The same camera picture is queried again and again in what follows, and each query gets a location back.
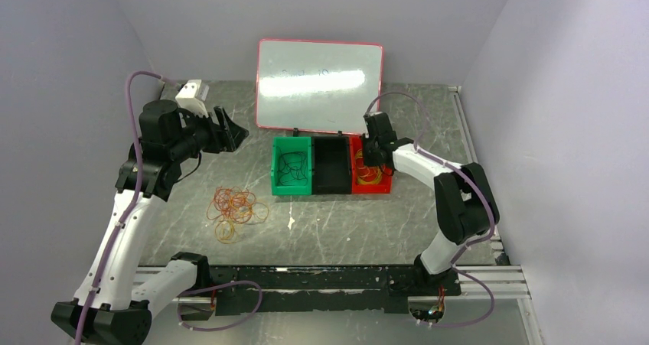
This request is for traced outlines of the red plastic bin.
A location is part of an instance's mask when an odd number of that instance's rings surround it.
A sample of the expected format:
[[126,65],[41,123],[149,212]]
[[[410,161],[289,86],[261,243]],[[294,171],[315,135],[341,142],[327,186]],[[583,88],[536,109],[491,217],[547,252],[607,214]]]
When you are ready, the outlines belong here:
[[391,170],[387,167],[368,167],[360,136],[350,136],[351,193],[389,194],[392,187]]

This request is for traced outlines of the black plastic bin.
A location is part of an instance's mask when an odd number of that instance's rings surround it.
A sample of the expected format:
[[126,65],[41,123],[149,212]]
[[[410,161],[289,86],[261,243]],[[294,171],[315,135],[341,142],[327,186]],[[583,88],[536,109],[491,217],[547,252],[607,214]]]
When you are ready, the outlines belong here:
[[311,193],[351,194],[350,142],[347,136],[314,136]]

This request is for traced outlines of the green plastic bin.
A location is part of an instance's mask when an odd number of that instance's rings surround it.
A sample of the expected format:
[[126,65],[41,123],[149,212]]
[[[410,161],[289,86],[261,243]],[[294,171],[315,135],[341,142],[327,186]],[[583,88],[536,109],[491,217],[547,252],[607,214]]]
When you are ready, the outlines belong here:
[[270,178],[273,196],[311,195],[311,138],[275,137],[272,143]]

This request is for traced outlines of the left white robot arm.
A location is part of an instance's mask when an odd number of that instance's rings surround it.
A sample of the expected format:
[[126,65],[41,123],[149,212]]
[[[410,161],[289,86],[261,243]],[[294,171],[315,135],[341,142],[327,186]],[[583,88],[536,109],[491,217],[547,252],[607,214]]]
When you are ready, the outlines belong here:
[[181,165],[203,154],[236,151],[248,137],[217,106],[198,115],[172,100],[145,104],[140,135],[119,169],[112,214],[100,248],[72,300],[54,305],[51,320],[77,344],[141,344],[157,314],[181,294],[214,288],[207,257],[173,255],[161,272],[133,285],[158,211],[181,180]]

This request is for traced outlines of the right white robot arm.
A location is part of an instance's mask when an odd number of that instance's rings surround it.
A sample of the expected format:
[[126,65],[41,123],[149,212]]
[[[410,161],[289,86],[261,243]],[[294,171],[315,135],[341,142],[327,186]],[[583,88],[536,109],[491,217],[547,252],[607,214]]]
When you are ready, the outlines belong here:
[[500,218],[484,169],[478,163],[450,162],[420,148],[410,138],[398,138],[384,112],[364,115],[361,136],[364,163],[400,172],[431,188],[439,231],[415,260],[415,289],[432,294],[442,274],[453,268],[471,246],[489,240]]

